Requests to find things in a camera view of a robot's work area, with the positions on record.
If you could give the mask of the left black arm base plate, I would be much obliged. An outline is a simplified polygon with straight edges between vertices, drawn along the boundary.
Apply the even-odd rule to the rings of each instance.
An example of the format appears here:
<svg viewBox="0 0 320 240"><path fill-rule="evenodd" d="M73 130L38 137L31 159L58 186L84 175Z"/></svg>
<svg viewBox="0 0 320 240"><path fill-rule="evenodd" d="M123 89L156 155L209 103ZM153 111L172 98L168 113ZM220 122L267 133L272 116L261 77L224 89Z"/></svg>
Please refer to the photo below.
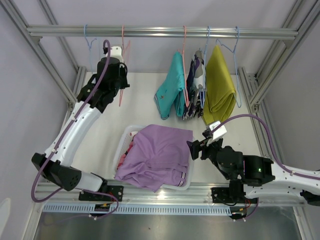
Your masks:
<svg viewBox="0 0 320 240"><path fill-rule="evenodd" d="M124 187L122 185L109 185L106 190L103 190L104 193L115 197L119 202L123 199L123 191ZM114 202L115 199L110 196L84 191L79 194L78 200L87 202Z"/></svg>

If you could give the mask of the purple white patterned trousers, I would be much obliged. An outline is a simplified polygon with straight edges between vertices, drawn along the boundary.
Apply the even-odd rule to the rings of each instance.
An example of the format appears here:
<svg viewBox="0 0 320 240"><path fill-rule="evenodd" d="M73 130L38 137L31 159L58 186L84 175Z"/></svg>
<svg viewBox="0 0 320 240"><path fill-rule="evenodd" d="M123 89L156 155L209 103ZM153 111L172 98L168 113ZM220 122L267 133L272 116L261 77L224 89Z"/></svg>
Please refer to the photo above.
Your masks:
<svg viewBox="0 0 320 240"><path fill-rule="evenodd" d="M205 65L201 50L197 50L191 59L186 83L189 105L184 107L182 119L201 118L205 102Z"/></svg>

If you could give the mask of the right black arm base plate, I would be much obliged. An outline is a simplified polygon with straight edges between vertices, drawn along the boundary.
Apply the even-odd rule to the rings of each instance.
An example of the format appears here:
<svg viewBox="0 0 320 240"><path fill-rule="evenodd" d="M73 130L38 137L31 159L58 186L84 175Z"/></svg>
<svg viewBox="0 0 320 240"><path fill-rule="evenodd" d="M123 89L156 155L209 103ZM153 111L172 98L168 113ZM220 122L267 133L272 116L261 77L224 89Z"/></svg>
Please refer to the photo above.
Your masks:
<svg viewBox="0 0 320 240"><path fill-rule="evenodd" d="M224 204L233 207L237 204L251 203L256 204L257 198L247 198L242 188L231 189L230 187L212 187L212 202L215 204Z"/></svg>

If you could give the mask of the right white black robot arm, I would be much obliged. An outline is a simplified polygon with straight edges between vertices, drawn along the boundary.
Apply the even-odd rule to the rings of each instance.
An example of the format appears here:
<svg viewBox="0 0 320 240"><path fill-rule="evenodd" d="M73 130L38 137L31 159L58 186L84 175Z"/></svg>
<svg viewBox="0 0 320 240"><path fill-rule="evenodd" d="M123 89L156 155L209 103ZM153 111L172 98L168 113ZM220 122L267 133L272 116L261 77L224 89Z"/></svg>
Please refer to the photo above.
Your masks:
<svg viewBox="0 0 320 240"><path fill-rule="evenodd" d="M286 171L269 158L244 155L231 146L222 146L223 140L212 143L208 139L188 141L187 146L193 160L210 160L228 181L228 187L211 188L214 203L228 206L257 203L260 199L295 199L306 201L311 206L320 204L320 175L314 171L307 177Z"/></svg>

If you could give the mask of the pink camouflage trousers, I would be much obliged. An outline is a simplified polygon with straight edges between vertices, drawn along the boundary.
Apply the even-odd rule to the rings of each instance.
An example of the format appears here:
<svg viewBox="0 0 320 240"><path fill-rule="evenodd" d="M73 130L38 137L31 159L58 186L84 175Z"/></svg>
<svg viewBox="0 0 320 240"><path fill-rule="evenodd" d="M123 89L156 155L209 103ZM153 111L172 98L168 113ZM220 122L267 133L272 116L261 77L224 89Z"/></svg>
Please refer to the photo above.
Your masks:
<svg viewBox="0 0 320 240"><path fill-rule="evenodd" d="M129 133L129 135L128 135L129 144L127 146L127 149L124 151L124 153L119 158L119 161L118 161L118 164L117 164L117 167L116 167L117 170L124 164L126 156L128 155L129 151L131 150L131 148L134 145L134 138L135 138L135 135L137 133L138 133L138 131L131 131Z"/></svg>

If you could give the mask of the teal trousers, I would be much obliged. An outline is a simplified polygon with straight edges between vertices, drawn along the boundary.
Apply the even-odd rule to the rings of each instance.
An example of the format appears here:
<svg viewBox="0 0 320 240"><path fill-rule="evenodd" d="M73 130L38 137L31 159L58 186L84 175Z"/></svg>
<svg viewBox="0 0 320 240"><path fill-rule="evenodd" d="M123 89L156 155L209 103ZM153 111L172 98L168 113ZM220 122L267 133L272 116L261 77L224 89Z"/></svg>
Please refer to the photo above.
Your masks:
<svg viewBox="0 0 320 240"><path fill-rule="evenodd" d="M185 108L185 75L183 69L183 57L180 52L175 52L170 64L169 71L164 82L154 95L160 118L166 120L170 116L174 106L176 115L182 117Z"/></svg>

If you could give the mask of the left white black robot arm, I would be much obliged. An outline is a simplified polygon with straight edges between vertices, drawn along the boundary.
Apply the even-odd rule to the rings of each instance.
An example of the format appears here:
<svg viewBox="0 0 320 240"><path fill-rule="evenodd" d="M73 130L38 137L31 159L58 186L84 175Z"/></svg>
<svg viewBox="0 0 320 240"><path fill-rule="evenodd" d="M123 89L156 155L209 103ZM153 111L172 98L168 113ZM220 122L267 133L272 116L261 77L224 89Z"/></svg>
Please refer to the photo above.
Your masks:
<svg viewBox="0 0 320 240"><path fill-rule="evenodd" d="M119 57L102 58L97 73L80 90L73 112L50 147L42 154L35 153L31 162L46 180L60 188L89 190L101 201L107 197L104 179L96 174L72 167L74 156L93 123L112 103L119 90L129 87L128 68Z"/></svg>

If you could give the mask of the light blue wire hanger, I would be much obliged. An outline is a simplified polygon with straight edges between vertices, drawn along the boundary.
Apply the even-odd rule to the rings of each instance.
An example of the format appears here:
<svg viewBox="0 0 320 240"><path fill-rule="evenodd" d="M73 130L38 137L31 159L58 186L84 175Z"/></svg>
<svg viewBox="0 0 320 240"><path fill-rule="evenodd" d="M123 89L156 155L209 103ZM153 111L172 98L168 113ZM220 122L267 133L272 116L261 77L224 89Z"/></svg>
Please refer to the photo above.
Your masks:
<svg viewBox="0 0 320 240"><path fill-rule="evenodd" d="M83 26L83 35L88 48L90 71L93 73L95 71L93 46L94 46L94 43L98 40L98 38L95 36L92 39L89 39L87 34L87 28L88 28L88 24L85 24Z"/></svg>

